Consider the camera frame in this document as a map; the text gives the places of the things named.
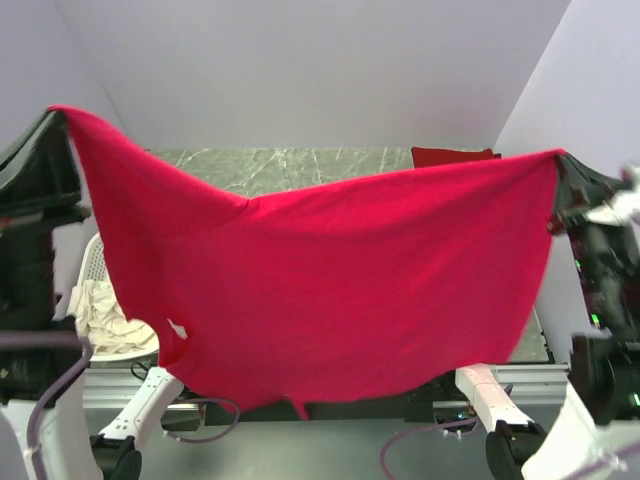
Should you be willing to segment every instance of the white cloth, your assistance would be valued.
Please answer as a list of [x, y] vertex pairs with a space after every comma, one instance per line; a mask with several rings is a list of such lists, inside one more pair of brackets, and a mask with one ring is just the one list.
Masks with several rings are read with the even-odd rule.
[[85, 280], [73, 288], [69, 313], [78, 335], [89, 337], [94, 355], [157, 350], [158, 337], [141, 320], [127, 322], [110, 282]]

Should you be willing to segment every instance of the gray marble surface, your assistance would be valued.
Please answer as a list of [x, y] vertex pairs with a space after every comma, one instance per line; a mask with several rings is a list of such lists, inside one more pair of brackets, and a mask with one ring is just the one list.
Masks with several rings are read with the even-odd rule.
[[[211, 185], [249, 197], [413, 168], [411, 151], [405, 148], [205, 148], [152, 153]], [[542, 330], [533, 314], [511, 361], [547, 360]]]

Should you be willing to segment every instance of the red fabric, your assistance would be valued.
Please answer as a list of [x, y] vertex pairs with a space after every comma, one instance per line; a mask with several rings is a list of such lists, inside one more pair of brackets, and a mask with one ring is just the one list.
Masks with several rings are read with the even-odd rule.
[[411, 149], [411, 155], [415, 168], [500, 158], [500, 154], [494, 154], [490, 148], [479, 152], [461, 152], [459, 150], [446, 150], [442, 148], [413, 147]]
[[503, 363], [516, 346], [549, 252], [558, 151], [247, 199], [52, 108], [67, 115], [124, 312], [200, 395], [303, 412]]

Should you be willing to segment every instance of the white panel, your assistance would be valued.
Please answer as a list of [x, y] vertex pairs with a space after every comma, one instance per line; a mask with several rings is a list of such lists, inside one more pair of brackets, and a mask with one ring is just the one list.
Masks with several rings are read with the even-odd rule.
[[58, 0], [143, 145], [483, 147], [568, 0]]
[[[0, 1], [0, 61], [0, 151], [54, 103], [83, 107], [120, 125], [54, 0]], [[57, 291], [70, 292], [94, 232], [91, 220], [56, 230]], [[59, 312], [66, 311], [66, 302]]]
[[[496, 144], [506, 154], [564, 147], [618, 175], [640, 159], [640, 3], [574, 0]], [[557, 359], [591, 331], [571, 249], [555, 240], [537, 303]]]

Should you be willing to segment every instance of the purple cable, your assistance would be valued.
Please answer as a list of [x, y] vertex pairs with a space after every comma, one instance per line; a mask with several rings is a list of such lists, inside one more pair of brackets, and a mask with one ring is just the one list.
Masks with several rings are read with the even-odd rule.
[[[507, 385], [504, 388], [504, 391], [507, 395], [511, 396], [511, 392], [513, 391], [513, 385], [511, 384]], [[387, 456], [387, 452], [395, 443], [402, 440], [403, 438], [409, 437], [416, 433], [432, 432], [434, 430], [446, 430], [454, 427], [464, 427], [466, 425], [473, 425], [473, 428], [469, 432], [465, 432], [460, 435], [461, 437], [466, 437], [469, 435], [473, 435], [474, 433], [477, 433], [479, 431], [478, 430], [479, 423], [480, 423], [479, 418], [475, 416], [475, 417], [467, 418], [465, 420], [460, 420], [459, 422], [437, 423], [433, 425], [427, 425], [424, 427], [414, 428], [411, 430], [407, 430], [405, 432], [400, 432], [396, 436], [392, 437], [391, 440], [389, 440], [387, 443], [385, 443], [384, 447], [382, 447], [382, 450], [380, 450], [380, 456], [379, 456], [380, 468], [382, 468], [382, 471], [384, 472], [384, 474], [387, 476], [389, 480], [397, 480], [396, 477], [394, 477], [393, 474], [391, 473], [391, 470], [389, 470], [389, 467], [387, 466], [387, 462], [385, 460]]]
[[391, 473], [391, 470], [389, 470], [389, 467], [387, 467], [387, 462], [385, 460], [387, 452], [396, 442], [408, 436], [414, 435], [416, 433], [431, 432], [433, 430], [442, 430], [444, 428], [464, 427], [466, 425], [472, 425], [477, 422], [478, 422], [478, 417], [472, 417], [472, 418], [467, 418], [466, 420], [460, 420], [459, 422], [438, 423], [434, 425], [427, 425], [425, 427], [414, 428], [412, 430], [407, 430], [406, 432], [401, 432], [397, 434], [395, 437], [391, 438], [391, 440], [389, 440], [384, 445], [384, 447], [382, 447], [382, 450], [380, 450], [380, 456], [379, 456], [380, 467], [382, 468], [382, 471], [384, 472], [384, 474], [387, 476], [389, 480], [397, 480], [396, 477], [394, 477], [393, 474]]
[[231, 430], [233, 430], [236, 425], [238, 425], [238, 422], [240, 421], [240, 407], [238, 406], [238, 404], [236, 402], [234, 402], [233, 400], [229, 400], [227, 398], [190, 398], [189, 400], [185, 400], [184, 403], [217, 403], [217, 404], [223, 404], [226, 403], [228, 405], [231, 405], [233, 407], [233, 409], [235, 410], [236, 414], [235, 417], [233, 419], [233, 422], [231, 422], [231, 425], [229, 425], [225, 430], [223, 430], [221, 433], [218, 433], [217, 435], [214, 435], [213, 437], [209, 437], [209, 438], [183, 438], [183, 437], [179, 437], [178, 435], [176, 435], [173, 432], [167, 432], [167, 437], [169, 438], [173, 438], [174, 440], [180, 442], [180, 443], [209, 443], [209, 442], [213, 442], [215, 440], [219, 440], [222, 437], [224, 437], [225, 435], [227, 435], [229, 432], [231, 432]]
[[[627, 445], [626, 447], [617, 450], [613, 455], [619, 459], [628, 460], [629, 458], [638, 454], [640, 454], [640, 442]], [[564, 480], [579, 480], [581, 478], [587, 478], [588, 475], [596, 473], [598, 470], [606, 468], [608, 465], [609, 463], [607, 462], [607, 460], [600, 459], [592, 465], [582, 467], [580, 470], [573, 472]]]
[[33, 471], [38, 480], [47, 480], [49, 477], [38, 442], [40, 417], [49, 400], [89, 365], [93, 355], [93, 347], [87, 338], [78, 338], [75, 333], [71, 332], [0, 332], [0, 350], [21, 350], [35, 347], [82, 348], [82, 357], [45, 390], [36, 402], [27, 423], [27, 448], [33, 452], [31, 457]]

